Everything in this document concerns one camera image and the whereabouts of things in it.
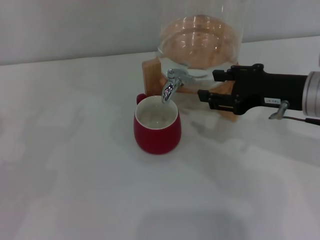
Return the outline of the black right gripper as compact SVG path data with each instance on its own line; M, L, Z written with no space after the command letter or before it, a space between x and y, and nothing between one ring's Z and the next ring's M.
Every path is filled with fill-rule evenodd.
M274 74L264 71L264 65L234 65L228 70L212 71L215 82L235 81L231 95L198 90L201 102L219 111L233 111L243 115L255 107L278 108L277 100L288 101L289 109L302 110L306 75Z

